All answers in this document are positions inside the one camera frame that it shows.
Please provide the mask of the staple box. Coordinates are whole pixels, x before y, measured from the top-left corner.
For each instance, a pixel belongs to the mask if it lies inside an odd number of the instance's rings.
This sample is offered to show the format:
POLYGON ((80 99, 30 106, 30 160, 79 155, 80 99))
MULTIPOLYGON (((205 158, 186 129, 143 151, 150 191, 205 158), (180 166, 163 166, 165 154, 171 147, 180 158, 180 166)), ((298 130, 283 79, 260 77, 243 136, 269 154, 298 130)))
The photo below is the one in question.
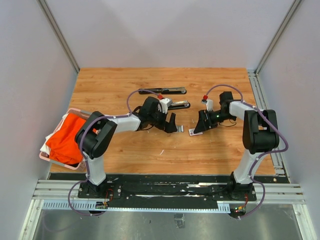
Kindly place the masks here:
POLYGON ((194 128, 189 129, 189 130, 188 130, 188 133, 189 133, 189 136, 190 136, 190 137, 199 136, 199 135, 202 135, 202 134, 203 134, 202 131, 195 133, 195 129, 194 129, 194 128))

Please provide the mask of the black stapler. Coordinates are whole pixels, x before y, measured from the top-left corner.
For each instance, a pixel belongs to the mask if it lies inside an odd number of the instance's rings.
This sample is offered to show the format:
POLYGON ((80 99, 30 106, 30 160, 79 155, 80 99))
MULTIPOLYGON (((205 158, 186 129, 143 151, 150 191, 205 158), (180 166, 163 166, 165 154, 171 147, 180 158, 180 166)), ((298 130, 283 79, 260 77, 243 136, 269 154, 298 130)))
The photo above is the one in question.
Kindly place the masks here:
POLYGON ((191 104, 187 101, 177 101, 173 102, 169 107, 168 110, 180 110, 180 109, 188 109, 190 108, 191 104))
POLYGON ((140 95, 146 94, 161 94, 161 95, 185 95, 187 90, 185 87, 159 87, 159 88, 140 88, 138 90, 140 95))

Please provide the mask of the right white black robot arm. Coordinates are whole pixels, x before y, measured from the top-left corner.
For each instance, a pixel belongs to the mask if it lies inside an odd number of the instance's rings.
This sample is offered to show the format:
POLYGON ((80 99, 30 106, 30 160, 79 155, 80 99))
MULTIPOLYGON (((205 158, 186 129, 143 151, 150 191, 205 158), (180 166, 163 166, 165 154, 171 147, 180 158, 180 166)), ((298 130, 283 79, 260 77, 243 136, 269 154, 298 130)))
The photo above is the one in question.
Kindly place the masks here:
POLYGON ((216 128, 226 120, 243 120, 242 143, 245 148, 238 167, 230 175, 227 186, 216 192, 239 200, 253 191, 253 178, 262 160, 278 147, 280 137, 276 112, 271 109, 254 109, 241 100, 235 100, 230 91, 219 95, 220 110, 213 110, 213 101, 203 97, 206 110, 198 112, 198 122, 194 134, 216 128))

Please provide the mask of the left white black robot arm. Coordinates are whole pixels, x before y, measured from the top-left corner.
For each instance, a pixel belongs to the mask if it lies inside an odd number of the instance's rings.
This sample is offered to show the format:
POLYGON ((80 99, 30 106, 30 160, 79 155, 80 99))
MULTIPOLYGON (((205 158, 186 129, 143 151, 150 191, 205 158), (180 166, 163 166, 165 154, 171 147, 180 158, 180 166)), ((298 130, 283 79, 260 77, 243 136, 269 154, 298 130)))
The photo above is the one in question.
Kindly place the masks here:
POLYGON ((137 111, 130 111, 124 115, 105 115, 95 111, 89 116, 76 133, 74 141, 86 167, 86 180, 82 184, 88 185, 91 194, 101 198, 107 193, 103 155, 114 134, 142 131, 148 126, 168 134, 178 131, 175 113, 172 113, 169 121, 166 121, 172 103, 170 98, 158 99, 149 96, 137 111))

